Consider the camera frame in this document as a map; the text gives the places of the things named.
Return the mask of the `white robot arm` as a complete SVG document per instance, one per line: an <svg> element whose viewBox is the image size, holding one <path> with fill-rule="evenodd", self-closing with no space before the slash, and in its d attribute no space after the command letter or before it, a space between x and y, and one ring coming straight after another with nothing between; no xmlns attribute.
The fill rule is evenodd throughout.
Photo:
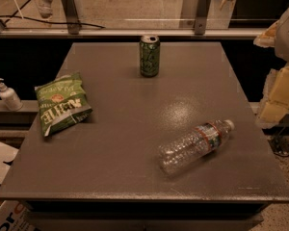
<svg viewBox="0 0 289 231"><path fill-rule="evenodd" d="M257 36L253 44L273 47L275 55L286 62L281 70L270 70L257 110L256 124L268 129L278 125L289 111L289 8L277 22Z"/></svg>

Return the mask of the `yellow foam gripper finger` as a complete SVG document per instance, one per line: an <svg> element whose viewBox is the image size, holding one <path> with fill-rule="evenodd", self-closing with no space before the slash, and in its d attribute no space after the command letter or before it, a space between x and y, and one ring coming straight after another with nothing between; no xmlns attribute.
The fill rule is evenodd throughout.
<svg viewBox="0 0 289 231"><path fill-rule="evenodd" d="M254 39L253 44L263 48L274 47L277 25L278 21L274 22L268 29Z"/></svg>
<svg viewBox="0 0 289 231"><path fill-rule="evenodd" d="M262 129L278 125L289 111L289 63L267 75L259 103L256 125Z"/></svg>

